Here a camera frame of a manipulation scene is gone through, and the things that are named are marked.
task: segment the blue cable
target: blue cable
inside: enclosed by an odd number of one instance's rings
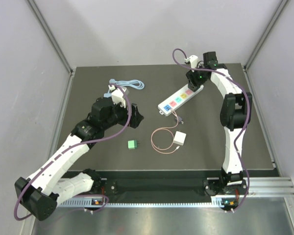
[[[115,83],[123,87],[132,87],[137,90],[142,90],[145,87],[145,84],[139,80],[116,81],[115,79],[110,79],[109,83]]]

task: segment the power strip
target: power strip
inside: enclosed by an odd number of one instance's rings
[[[172,113],[171,109],[174,111],[177,110],[193,96],[202,91],[202,89],[204,89],[203,85],[201,85],[197,91],[193,92],[188,88],[188,84],[186,84],[184,87],[158,105],[159,113],[165,116],[169,116]]]

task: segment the white wall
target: white wall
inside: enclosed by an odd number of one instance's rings
[[[76,67],[173,64],[176,47],[244,64],[280,0],[36,2]]]
[[[0,1],[0,234],[16,235],[15,181],[47,159],[68,72],[24,0]]]
[[[294,183],[294,0],[290,1],[249,71],[273,148]]]

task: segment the dark table surface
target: dark table surface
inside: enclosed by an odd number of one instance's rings
[[[248,90],[241,65],[227,64],[227,67],[231,77]],[[223,99],[210,81],[205,83],[203,91],[177,110],[177,114],[184,119],[184,125],[178,125],[173,131],[187,134],[184,145],[173,154],[160,154],[151,147],[150,135],[156,128],[170,127],[176,123],[173,115],[160,115],[157,106],[187,83],[186,72],[176,65],[78,67],[59,146],[75,125],[86,118],[95,100],[107,92],[111,78],[138,79],[145,83],[141,91],[129,88],[130,101],[138,105],[145,119],[138,128],[127,128],[118,137],[96,144],[76,161],[71,170],[220,169],[225,155],[225,133],[219,119]],[[105,132],[105,136],[120,129],[121,126],[114,126]],[[137,140],[138,149],[129,150],[129,140]],[[171,142],[169,132],[160,131],[154,135],[154,143],[161,148],[169,146]],[[254,106],[244,136],[242,156],[248,169],[273,169]]]

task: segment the purple cable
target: purple cable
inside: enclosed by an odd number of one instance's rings
[[[129,125],[129,122],[130,122],[130,120],[131,120],[131,115],[132,115],[132,105],[131,105],[131,103],[130,103],[130,101],[129,101],[127,95],[126,95],[126,93],[123,91],[123,89],[122,89],[119,85],[117,85],[117,84],[115,84],[115,83],[110,83],[110,85],[113,85],[113,86],[119,88],[120,91],[123,93],[124,98],[125,98],[125,100],[126,100],[126,104],[127,104],[127,107],[128,107],[128,117],[127,117],[127,121],[126,121],[124,127],[123,127],[119,132],[117,132],[117,133],[115,133],[114,135],[111,135],[111,136],[109,136],[109,137],[102,138],[102,139],[98,139],[98,140],[92,140],[92,141],[84,141],[84,142],[81,142],[81,143],[74,144],[74,145],[72,145],[71,147],[65,149],[61,154],[59,154],[58,156],[56,156],[56,157],[54,158],[54,160],[57,160],[57,159],[60,158],[64,153],[66,153],[67,151],[69,151],[69,150],[71,150],[72,148],[77,147],[77,146],[79,146],[79,145],[82,145],[82,144],[89,144],[89,143],[97,143],[97,142],[101,142],[101,141],[107,141],[107,140],[110,140],[110,139],[112,139],[112,138],[118,136],[119,134],[121,134],[121,133],[126,129],[126,127]],[[23,218],[19,218],[19,217],[18,217],[18,208],[19,208],[19,204],[20,204],[20,202],[21,202],[21,199],[23,198],[23,196],[24,196],[25,192],[27,191],[27,189],[32,185],[32,183],[33,183],[33,182],[34,182],[34,181],[35,181],[35,180],[36,180],[36,179],[37,179],[37,178],[38,178],[38,177],[39,177],[39,176],[40,176],[40,175],[41,175],[41,174],[42,174],[42,173],[43,173],[43,172],[49,167],[49,166],[51,166],[53,163],[54,163],[54,162],[51,161],[51,162],[49,162],[44,168],[42,168],[41,171],[39,171],[39,173],[38,173],[37,175],[35,175],[35,176],[34,176],[34,177],[28,182],[28,184],[24,187],[24,189],[23,189],[22,192],[20,193],[20,195],[19,195],[19,197],[18,197],[18,200],[16,201],[16,204],[15,204],[15,207],[14,207],[14,218],[15,218],[16,220],[21,221],[21,220],[27,219],[27,218],[29,218],[29,217],[31,216],[31,214],[28,214],[27,216],[25,216],[25,217],[23,217]]]
[[[75,197],[104,197],[106,200],[105,200],[105,203],[97,210],[95,211],[91,211],[93,213],[97,213],[99,211],[102,211],[103,208],[105,208],[107,206],[107,204],[109,203],[109,198],[106,196],[106,195],[101,195],[101,194],[90,194],[90,195],[77,195]],[[88,209],[85,209],[85,208],[77,208],[77,209],[73,209],[73,210],[70,210],[66,213],[64,213],[63,215],[59,216],[58,218],[56,218],[50,225],[48,225],[47,227],[43,227],[43,226],[40,226],[43,230],[48,230],[50,229],[53,225],[55,225],[60,219],[62,219],[64,216],[67,216],[68,214],[71,214],[72,212],[76,212],[76,211],[84,211],[84,210],[88,210]]]
[[[238,147],[237,147],[237,145],[236,145],[236,141],[237,141],[238,138],[241,136],[241,134],[243,133],[243,131],[246,130],[246,128],[247,128],[247,124],[248,124],[248,120],[249,120],[249,115],[250,115],[250,103],[249,103],[249,101],[248,101],[247,93],[246,93],[246,91],[244,90],[244,88],[243,88],[239,83],[233,81],[231,78],[227,77],[227,76],[226,76],[224,73],[222,73],[222,72],[219,72],[219,71],[216,71],[216,70],[210,70],[210,69],[197,69],[197,68],[190,68],[190,67],[188,67],[188,66],[185,66],[185,65],[183,65],[183,64],[180,64],[180,63],[175,59],[175,56],[174,56],[174,53],[175,53],[177,50],[178,50],[178,51],[181,51],[181,52],[184,54],[185,58],[187,59],[186,53],[185,53],[182,49],[180,49],[180,48],[176,48],[176,49],[173,50],[173,53],[172,53],[172,58],[173,58],[174,62],[176,62],[176,64],[178,64],[179,66],[182,66],[183,68],[186,68],[186,69],[188,69],[188,70],[191,69],[191,70],[195,70],[195,71],[207,71],[207,72],[215,72],[215,73],[217,73],[217,74],[220,74],[220,75],[222,75],[223,77],[225,77],[227,80],[229,80],[231,83],[233,83],[234,85],[238,86],[238,88],[240,88],[240,89],[242,90],[242,93],[243,93],[243,95],[244,95],[244,97],[245,97],[245,100],[246,100],[246,103],[247,103],[247,114],[246,114],[246,119],[245,119],[245,122],[244,122],[244,125],[243,125],[241,131],[239,132],[239,134],[237,135],[237,137],[234,139],[234,147],[235,147],[235,150],[237,151],[237,155],[239,156],[239,160],[240,160],[240,162],[241,162],[242,168],[243,168],[243,169],[245,170],[245,172],[246,172],[246,176],[247,176],[247,189],[246,189],[246,193],[244,194],[244,197],[243,197],[242,200],[241,200],[241,203],[240,203],[240,204],[239,204],[239,205],[233,210],[233,211],[236,211],[238,208],[241,207],[241,205],[243,204],[243,202],[245,201],[245,199],[246,199],[246,197],[247,197],[247,195],[248,195],[249,182],[250,182],[250,180],[249,180],[249,173],[248,173],[248,170],[246,169],[246,167],[245,167],[245,165],[244,165],[244,163],[243,163],[242,157],[241,157],[241,155],[240,155],[240,153],[239,153],[239,149],[238,149]]]

